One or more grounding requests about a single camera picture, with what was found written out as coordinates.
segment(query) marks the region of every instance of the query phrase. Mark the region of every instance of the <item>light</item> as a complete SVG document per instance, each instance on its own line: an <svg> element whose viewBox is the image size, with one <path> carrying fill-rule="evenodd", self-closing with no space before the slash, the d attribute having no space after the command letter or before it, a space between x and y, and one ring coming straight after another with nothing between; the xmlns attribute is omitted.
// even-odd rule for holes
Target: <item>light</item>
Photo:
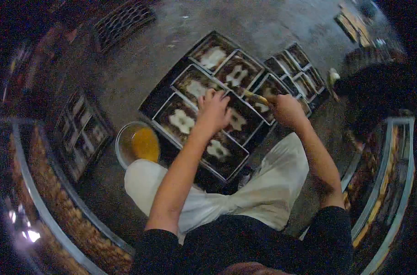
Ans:
<svg viewBox="0 0 417 275"><path fill-rule="evenodd" d="M10 217L12 223L16 222L16 212L14 210L10 210L8 212L8 216Z"/></svg>
<svg viewBox="0 0 417 275"><path fill-rule="evenodd" d="M28 230L28 236L30 237L30 241L35 242L41 237L41 234Z"/></svg>

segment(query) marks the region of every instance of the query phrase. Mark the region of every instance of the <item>white pants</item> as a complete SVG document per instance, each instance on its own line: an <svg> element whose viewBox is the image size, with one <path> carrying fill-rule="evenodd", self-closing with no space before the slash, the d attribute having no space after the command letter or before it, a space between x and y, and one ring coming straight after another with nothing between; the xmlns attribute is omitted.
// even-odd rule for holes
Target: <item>white pants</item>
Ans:
<svg viewBox="0 0 417 275"><path fill-rule="evenodd" d="M308 172L302 142L291 133L271 149L260 171L235 194L207 194L191 187L179 217L180 242L190 230L225 214L249 216L282 230ZM166 173L166 168L147 160L133 162L126 171L126 192L147 216Z"/></svg>

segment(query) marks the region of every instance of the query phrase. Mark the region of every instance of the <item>forearm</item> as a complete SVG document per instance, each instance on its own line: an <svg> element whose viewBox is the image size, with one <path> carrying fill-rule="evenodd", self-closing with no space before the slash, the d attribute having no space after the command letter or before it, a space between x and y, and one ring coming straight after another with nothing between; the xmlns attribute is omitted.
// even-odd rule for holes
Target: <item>forearm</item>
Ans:
<svg viewBox="0 0 417 275"><path fill-rule="evenodd" d="M323 206L336 204L344 207L338 169L309 120L299 125L295 132L303 143L311 173L320 183L320 191L324 196Z"/></svg>
<svg viewBox="0 0 417 275"><path fill-rule="evenodd" d="M158 187L145 230L157 228L178 233L179 215L208 140L196 129L192 131Z"/></svg>

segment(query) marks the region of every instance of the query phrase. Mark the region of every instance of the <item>black shirt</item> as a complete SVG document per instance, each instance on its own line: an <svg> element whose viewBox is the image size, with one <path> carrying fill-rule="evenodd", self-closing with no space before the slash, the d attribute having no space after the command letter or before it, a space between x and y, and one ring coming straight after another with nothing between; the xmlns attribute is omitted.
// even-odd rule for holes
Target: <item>black shirt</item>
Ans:
<svg viewBox="0 0 417 275"><path fill-rule="evenodd" d="M216 274L230 265L259 262L294 274L347 274L353 248L347 212L321 209L303 241L247 216L221 216L189 232L184 245L161 230L144 232L132 274Z"/></svg>

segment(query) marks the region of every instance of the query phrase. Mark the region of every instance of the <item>concrete floor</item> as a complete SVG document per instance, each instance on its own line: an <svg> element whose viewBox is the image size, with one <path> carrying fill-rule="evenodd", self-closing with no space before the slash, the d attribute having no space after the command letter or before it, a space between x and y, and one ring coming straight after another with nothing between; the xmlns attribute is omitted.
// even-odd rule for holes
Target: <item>concrete floor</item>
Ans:
<svg viewBox="0 0 417 275"><path fill-rule="evenodd" d="M97 58L88 50L85 33L79 31L63 61L56 65L52 89L61 102L65 93L79 87L94 93L100 109L117 132L139 116L137 109L143 99L174 63L211 30L230 37L261 61L297 41L326 78L329 68L339 69L344 56L356 48L333 19L340 10L339 3L337 0L155 1L153 7L158 19L121 41L103 57ZM341 174L354 153L344 146L341 138L349 112L345 98L339 104L331 99L311 117ZM268 136L255 152L254 163L282 138L282 131L277 128ZM146 217L125 193L123 178L124 170L110 145L90 171L89 179L76 188L111 230L133 243ZM298 235L318 207L317 195L307 180L285 232Z"/></svg>

